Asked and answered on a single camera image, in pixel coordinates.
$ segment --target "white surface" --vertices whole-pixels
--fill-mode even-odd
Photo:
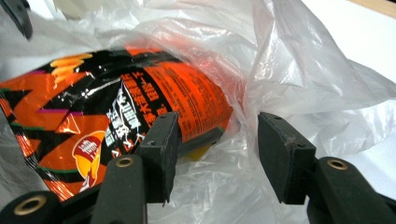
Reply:
[[[348,57],[396,82],[396,20],[345,0],[304,0]],[[375,190],[396,200],[396,134],[346,157]]]

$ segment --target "snack bag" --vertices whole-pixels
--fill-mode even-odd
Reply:
[[[155,119],[179,113],[179,154],[219,139],[232,109],[197,68],[160,49],[65,57],[0,83],[0,106],[26,163],[60,199],[103,181]]]

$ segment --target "translucent white plastic bag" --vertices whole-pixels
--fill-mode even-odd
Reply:
[[[31,20],[27,41],[0,11],[2,80],[73,53],[161,46],[224,90],[234,109],[226,133],[198,162],[179,161],[171,202],[150,204],[149,223],[307,222],[303,206],[278,203],[260,165],[261,111],[287,119],[318,147],[318,157],[354,154],[395,129],[395,84],[345,58],[300,1],[117,0],[79,21]],[[27,175],[13,162],[1,166]],[[0,176],[1,185],[19,189],[2,194],[32,190]]]

